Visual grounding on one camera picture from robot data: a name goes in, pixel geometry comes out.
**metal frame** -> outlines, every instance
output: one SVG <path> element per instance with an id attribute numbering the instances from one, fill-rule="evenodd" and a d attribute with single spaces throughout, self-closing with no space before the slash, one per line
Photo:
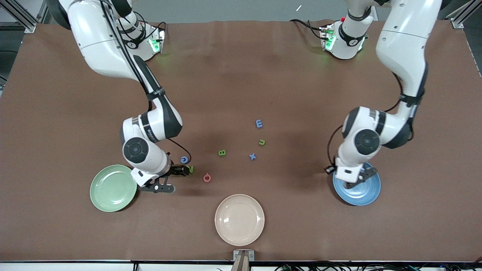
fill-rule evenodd
<path id="1" fill-rule="evenodd" d="M 452 27 L 455 29 L 464 28 L 462 23 L 465 22 L 465 20 L 467 20 L 472 14 L 474 14 L 474 12 L 480 8 L 481 5 L 482 0 L 471 0 L 447 15 L 445 19 L 450 19 Z"/>
<path id="2" fill-rule="evenodd" d="M 28 10 L 22 6 L 17 0 L 0 0 L 0 6 L 5 9 L 17 22 L 2 27 L 25 27 L 25 33 L 35 32 L 35 27 L 37 23 L 43 23 L 45 20 L 45 15 L 47 14 L 47 3 L 42 2 L 39 13 L 36 17 L 32 15 Z"/>
<path id="3" fill-rule="evenodd" d="M 233 251 L 233 255 L 235 260 L 231 271 L 248 271 L 249 262 L 254 261 L 254 250 L 238 249 Z"/>

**wire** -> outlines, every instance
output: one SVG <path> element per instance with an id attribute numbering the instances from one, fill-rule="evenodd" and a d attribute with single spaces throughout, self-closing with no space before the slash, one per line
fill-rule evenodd
<path id="1" fill-rule="evenodd" d="M 394 72 L 392 72 L 392 74 L 397 79 L 398 87 L 400 87 L 400 95 L 402 95 L 402 93 L 403 93 L 402 82 L 400 81 L 400 78 L 398 77 L 398 75 L 396 75 Z M 400 100 L 398 100 L 392 107 L 388 108 L 387 110 L 384 110 L 383 112 L 386 113 L 386 112 L 392 111 L 395 107 L 398 106 L 399 103 L 400 103 Z"/>
<path id="2" fill-rule="evenodd" d="M 111 15 L 112 15 L 111 18 L 114 18 L 112 7 L 110 6 L 110 3 L 105 2 L 105 0 L 99 0 L 99 2 L 100 2 L 100 5 L 102 7 L 102 11 L 104 12 L 104 16 L 106 17 L 106 20 L 109 24 L 110 30 L 112 31 L 112 34 L 114 34 L 114 36 L 116 37 L 116 41 L 119 44 L 119 48 L 121 49 L 122 53 L 124 54 L 124 57 L 125 57 L 127 63 L 129 64 L 129 66 L 131 67 L 134 75 L 137 77 L 137 80 L 139 81 L 142 88 L 144 89 L 144 93 L 148 94 L 149 91 L 147 90 L 147 87 L 146 87 L 146 84 L 144 83 L 144 80 L 142 80 L 142 77 L 141 77 L 139 71 L 135 68 L 134 63 L 132 62 L 132 59 L 129 57 L 129 53 L 127 52 L 127 48 L 125 47 L 125 44 L 123 42 L 121 42 L 121 39 L 118 37 L 119 32 L 115 30 L 114 26 L 112 25 L 111 21 L 109 20 L 109 15 L 107 14 L 104 3 L 107 5 L 107 7 L 109 8 L 109 10 L 111 12 Z M 151 110 L 152 110 L 152 101 L 148 101 L 147 111 L 151 111 Z"/>
<path id="3" fill-rule="evenodd" d="M 331 160 L 331 155 L 330 155 L 330 145 L 331 145 L 331 141 L 333 140 L 333 137 L 335 136 L 336 132 L 338 132 L 338 130 L 341 129 L 341 127 L 343 127 L 343 125 L 340 125 L 338 128 L 335 129 L 335 131 L 333 132 L 333 134 L 331 135 L 330 137 L 330 140 L 328 140 L 328 146 L 326 147 L 326 154 L 328 155 L 328 161 L 330 161 L 330 164 L 331 165 L 334 165 L 335 164 L 335 157 L 333 157 L 333 161 Z"/>
<path id="4" fill-rule="evenodd" d="M 315 35 L 315 37 L 317 37 L 318 39 L 320 40 L 323 40 L 323 41 L 327 41 L 328 38 L 324 38 L 324 37 L 321 37 L 321 36 L 318 36 L 315 31 L 313 30 L 313 27 L 309 24 L 309 20 L 307 21 L 307 24 L 308 24 L 308 27 L 309 29 L 311 30 L 311 32 L 313 33 L 313 35 Z"/>
<path id="5" fill-rule="evenodd" d="M 311 25 L 308 25 L 307 23 L 303 22 L 302 20 L 298 20 L 298 19 L 293 19 L 293 20 L 290 20 L 290 22 L 297 22 L 297 23 L 301 23 L 302 25 L 306 26 L 306 27 L 309 27 L 313 30 L 320 30 L 320 28 L 316 28 L 316 27 L 312 27 Z"/>
<path id="6" fill-rule="evenodd" d="M 149 38 L 149 37 L 156 31 L 156 29 L 161 29 L 161 30 L 164 31 L 164 30 L 166 30 L 166 28 L 167 28 L 166 22 L 160 22 L 160 23 L 154 28 L 154 30 L 152 30 L 152 32 L 151 32 L 149 35 L 146 35 L 146 33 L 147 33 L 147 31 L 146 31 L 146 24 L 147 24 L 147 22 L 144 20 L 144 17 L 143 17 L 140 13 L 134 12 L 134 14 L 136 14 L 136 16 L 138 15 L 139 17 L 141 17 L 141 20 L 140 20 L 140 21 L 144 23 L 144 24 L 142 25 L 142 30 L 141 30 L 141 32 L 142 32 L 142 35 L 141 35 L 141 36 L 142 36 L 142 37 L 141 37 L 141 38 L 133 38 L 133 37 L 129 36 L 129 34 L 126 33 L 126 31 L 125 31 L 125 29 L 124 29 L 124 26 L 123 26 L 122 23 L 121 23 L 121 20 L 120 20 L 120 19 L 118 20 L 118 21 L 119 21 L 119 24 L 120 24 L 120 27 L 121 27 L 122 30 L 124 31 L 124 34 L 125 34 L 128 38 L 130 38 L 131 40 L 133 40 L 133 41 L 145 41 L 147 38 Z M 131 26 L 133 26 L 134 28 L 136 27 L 136 26 L 134 26 L 134 24 L 132 24 L 127 18 L 124 17 L 123 19 L 126 20 L 126 21 L 127 21 Z"/>
<path id="7" fill-rule="evenodd" d="M 461 263 L 461 264 L 452 264 L 449 265 L 447 263 L 439 263 L 439 262 L 426 262 L 425 264 L 417 267 L 416 265 L 409 265 L 408 263 L 398 263 L 397 265 L 391 264 L 368 264 L 365 266 L 357 265 L 356 271 L 413 271 L 413 270 L 421 270 L 422 268 L 426 267 L 427 265 L 437 265 L 440 267 L 444 267 L 445 271 L 464 271 L 464 270 L 472 270 L 476 271 L 477 267 L 480 265 L 480 259 L 477 259 L 475 262 L 472 263 Z M 306 262 L 306 264 L 302 264 L 304 267 L 307 267 L 309 271 L 326 271 L 328 269 L 333 269 L 335 271 L 347 271 L 352 270 L 351 267 L 348 265 L 341 263 L 341 262 L 330 262 L 330 261 L 316 261 L 316 262 Z M 284 263 L 283 265 L 277 267 L 274 271 L 278 271 L 282 268 L 282 271 L 305 271 L 298 264 L 293 264 L 291 262 Z"/>
<path id="8" fill-rule="evenodd" d="M 146 39 L 147 39 L 148 37 L 150 37 L 154 32 L 156 32 L 156 29 L 158 29 L 162 24 L 164 24 L 164 27 L 165 27 L 165 28 L 161 28 L 161 29 L 162 29 L 162 30 L 165 30 L 165 29 L 167 28 L 166 22 L 160 22 L 160 23 L 155 27 L 155 29 L 154 29 L 149 35 L 146 36 Z"/>
<path id="9" fill-rule="evenodd" d="M 398 86 L 400 87 L 400 94 L 403 93 L 403 86 L 402 86 L 402 82 L 400 81 L 400 78 L 394 73 L 392 72 L 393 76 L 395 76 L 395 78 L 397 79 L 397 82 L 398 82 Z M 398 104 L 400 103 L 400 100 L 398 100 L 392 107 L 388 108 L 387 110 L 384 110 L 383 112 L 390 112 L 392 111 L 393 109 L 395 109 Z M 333 157 L 333 160 L 331 158 L 331 154 L 330 154 L 330 145 L 331 145 L 331 142 L 333 140 L 333 137 L 335 136 L 336 132 L 338 132 L 338 130 L 340 130 L 341 128 L 343 127 L 343 125 L 339 126 L 338 128 L 335 129 L 335 131 L 333 132 L 333 134 L 331 135 L 330 137 L 330 140 L 328 140 L 328 145 L 326 146 L 326 154 L 328 156 L 328 161 L 330 161 L 330 164 L 332 166 L 335 165 L 335 157 Z M 414 129 L 412 127 L 412 125 L 410 125 L 410 132 L 412 133 L 412 136 L 410 137 L 410 139 L 408 139 L 408 141 L 412 140 L 414 138 Z"/>
<path id="10" fill-rule="evenodd" d="M 181 149 L 183 149 L 187 153 L 187 155 L 189 156 L 189 159 L 187 160 L 187 163 L 184 163 L 183 165 L 189 164 L 191 162 L 191 158 L 192 158 L 191 153 L 185 147 L 181 146 L 181 144 L 175 142 L 174 140 L 172 140 L 170 138 L 168 138 L 168 140 L 173 142 L 174 144 L 178 145 Z"/>
<path id="11" fill-rule="evenodd" d="M 320 27 L 325 27 L 325 26 L 327 26 L 327 25 L 323 25 L 323 26 L 320 26 L 320 27 L 312 27 L 311 24 L 309 23 L 309 20 L 305 23 L 305 22 L 303 22 L 303 21 L 301 21 L 301 20 L 298 20 L 298 19 L 290 20 L 290 22 L 301 23 L 302 25 L 308 27 L 308 28 L 311 30 L 311 32 L 313 33 L 313 35 L 315 35 L 315 37 L 317 37 L 318 39 L 324 40 L 324 41 L 327 41 L 327 40 L 328 40 L 328 38 L 324 38 L 324 37 L 318 36 L 318 35 L 315 33 L 315 30 L 318 30 L 318 31 L 319 31 L 319 30 L 320 30 Z"/>
<path id="12" fill-rule="evenodd" d="M 134 26 L 129 20 L 127 20 L 126 18 L 124 18 L 124 20 L 126 20 L 131 26 L 133 26 L 134 28 L 136 28 L 136 26 Z M 146 26 L 145 26 L 145 25 L 142 25 L 142 31 L 141 31 L 141 32 L 142 32 L 142 38 L 141 38 L 141 39 L 138 39 L 138 38 L 133 38 L 133 37 L 129 36 L 129 34 L 127 34 L 127 32 L 126 32 L 125 29 L 124 29 L 124 26 L 123 26 L 122 23 L 121 23 L 121 19 L 119 19 L 118 21 L 119 21 L 120 27 L 122 28 L 122 31 L 124 31 L 124 34 L 125 34 L 128 38 L 130 38 L 130 39 L 133 40 L 133 41 L 143 41 L 143 40 L 145 40 L 145 36 L 144 36 L 144 35 L 146 34 Z"/>

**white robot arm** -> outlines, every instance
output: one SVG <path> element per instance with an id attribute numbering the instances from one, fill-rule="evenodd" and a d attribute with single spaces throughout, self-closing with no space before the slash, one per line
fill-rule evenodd
<path id="1" fill-rule="evenodd" d="M 150 180 L 170 174 L 187 175 L 183 165 L 172 165 L 169 156 L 155 143 L 166 138 L 175 137 L 182 129 L 182 119 L 167 98 L 164 89 L 144 62 L 143 58 L 151 57 L 159 48 L 151 46 L 126 47 L 121 36 L 127 29 L 119 31 L 123 23 L 120 18 L 127 17 L 135 22 L 128 29 L 131 35 L 144 37 L 140 23 L 132 16 L 130 0 L 60 0 L 73 32 L 77 45 L 89 67 L 95 72 L 118 78 L 129 78 L 138 81 L 146 93 L 151 109 L 137 117 L 124 120 L 120 138 L 122 153 L 127 162 L 134 167 L 131 172 L 140 187 L 145 187 Z M 150 189 L 161 191 L 160 186 Z M 174 187 L 163 192 L 173 192 Z"/>
<path id="2" fill-rule="evenodd" d="M 349 6 L 344 22 L 331 26 L 324 47 L 335 57 L 352 58 L 363 42 L 373 18 L 372 5 L 387 0 L 346 0 Z M 389 149 L 404 145 L 412 133 L 412 124 L 425 92 L 428 73 L 425 45 L 433 29 L 442 0 L 392 0 L 391 12 L 376 45 L 378 59 L 402 82 L 402 94 L 395 114 L 366 107 L 352 110 L 343 123 L 343 143 L 335 159 L 335 177 L 347 183 L 364 181 L 363 164 L 382 146 Z"/>

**table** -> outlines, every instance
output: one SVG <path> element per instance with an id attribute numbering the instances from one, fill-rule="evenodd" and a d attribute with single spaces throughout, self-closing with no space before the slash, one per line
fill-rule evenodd
<path id="1" fill-rule="evenodd" d="M 91 71 L 71 32 L 38 25 L 0 99 L 0 260 L 230 259 L 236 247 L 216 233 L 214 213 L 236 193 L 265 211 L 263 233 L 247 246 L 257 260 L 476 259 L 481 79 L 464 32 L 449 22 L 437 22 L 427 44 L 414 140 L 371 161 L 379 198 L 346 205 L 323 171 L 328 138 L 351 109 L 397 100 L 397 82 L 375 56 L 382 25 L 348 61 L 295 23 L 169 25 L 164 54 L 148 65 L 183 118 L 176 140 L 195 172 L 170 178 L 176 193 L 141 193 L 116 213 L 97 210 L 89 187 L 102 168 L 127 164 L 118 131 L 147 109 L 143 91 Z M 159 144 L 175 161 L 184 155 Z"/>

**green plate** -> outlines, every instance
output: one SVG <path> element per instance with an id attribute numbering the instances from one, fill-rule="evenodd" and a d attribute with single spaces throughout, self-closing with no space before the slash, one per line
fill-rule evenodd
<path id="1" fill-rule="evenodd" d="M 110 165 L 95 176 L 91 184 L 91 201 L 97 209 L 115 212 L 126 207 L 135 196 L 137 184 L 131 169 L 125 165 Z"/>

